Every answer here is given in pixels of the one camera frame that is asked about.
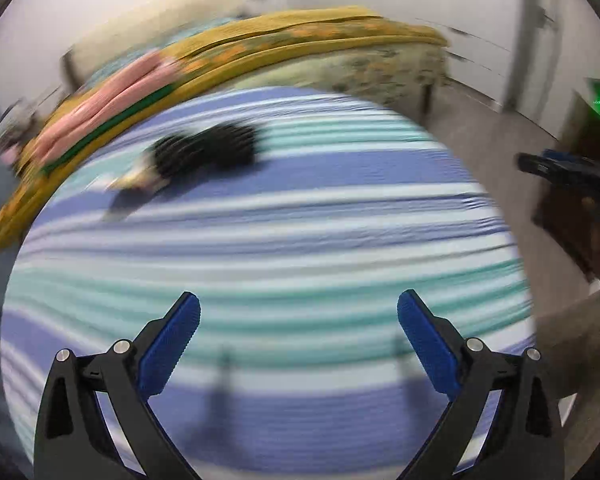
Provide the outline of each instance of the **pillow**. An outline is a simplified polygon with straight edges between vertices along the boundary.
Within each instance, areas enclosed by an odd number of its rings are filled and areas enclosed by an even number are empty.
[[[161,41],[155,41],[152,44],[148,44],[141,48],[131,50],[123,56],[120,56],[119,58],[116,58],[113,61],[109,61],[105,66],[96,70],[96,72],[94,72],[93,75],[91,75],[91,77],[87,79],[86,83],[82,85],[79,91],[82,92],[91,90],[92,88],[94,88],[94,86],[104,81],[107,77],[110,77],[111,75],[115,74],[118,70],[134,62],[136,59],[139,59],[140,57],[144,56],[144,54],[146,54],[153,48],[164,48],[166,46],[169,46],[170,44],[176,43],[177,41],[184,40],[185,38],[189,38],[194,34],[198,34],[199,32],[203,32],[210,28],[219,27],[220,25],[224,25],[225,23],[233,22],[235,20],[236,18],[218,18],[216,20],[211,20],[210,22],[203,23],[202,25],[187,27],[184,30],[180,30],[174,34],[169,35]]]
[[[237,16],[247,0],[154,0],[109,20],[74,44],[70,60],[75,78],[86,81],[120,55],[178,30],[221,16]]]

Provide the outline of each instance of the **striped bed sheet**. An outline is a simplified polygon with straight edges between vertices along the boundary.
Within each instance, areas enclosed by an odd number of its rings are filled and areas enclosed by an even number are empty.
[[[100,185],[159,137],[227,120],[259,130],[253,168],[151,199]],[[2,318],[11,416],[32,458],[55,353],[103,352],[190,290],[200,328],[150,404],[204,478],[395,477],[446,405],[398,325],[407,288],[493,350],[532,342],[515,240],[425,130],[371,102],[308,89],[199,97],[96,152],[33,224]],[[123,459],[138,468],[102,400]]]

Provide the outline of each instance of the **blue gripper pad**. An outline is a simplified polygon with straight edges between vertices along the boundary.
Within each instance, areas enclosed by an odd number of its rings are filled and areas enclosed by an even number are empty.
[[[398,321],[435,390],[453,400],[460,391],[458,361],[436,330],[433,315],[418,300],[408,290],[400,295]]]
[[[161,393],[200,324],[200,302],[188,295],[154,338],[138,363],[138,393],[146,400]]]
[[[551,160],[556,160],[558,162],[576,162],[578,164],[582,163],[582,157],[577,155],[571,155],[571,153],[558,152],[556,150],[544,150],[541,156],[544,156],[544,158],[550,158]]]

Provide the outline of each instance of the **door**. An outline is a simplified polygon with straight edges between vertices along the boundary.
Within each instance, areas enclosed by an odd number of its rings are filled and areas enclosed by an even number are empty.
[[[539,123],[560,55],[560,0],[539,0],[534,49],[518,111]]]

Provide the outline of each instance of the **floor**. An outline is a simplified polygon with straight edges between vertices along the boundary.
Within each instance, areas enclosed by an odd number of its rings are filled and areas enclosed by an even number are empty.
[[[554,392],[578,393],[564,426],[565,478],[570,478],[600,444],[600,291],[558,316],[543,317],[538,347]]]
[[[398,103],[409,117],[415,110]],[[518,152],[539,153],[555,139],[516,112],[498,113],[490,100],[461,84],[436,89],[427,130],[460,158],[502,209],[518,241],[534,298],[534,316],[549,316],[589,295],[589,283],[562,248],[531,221],[542,179],[519,171]]]

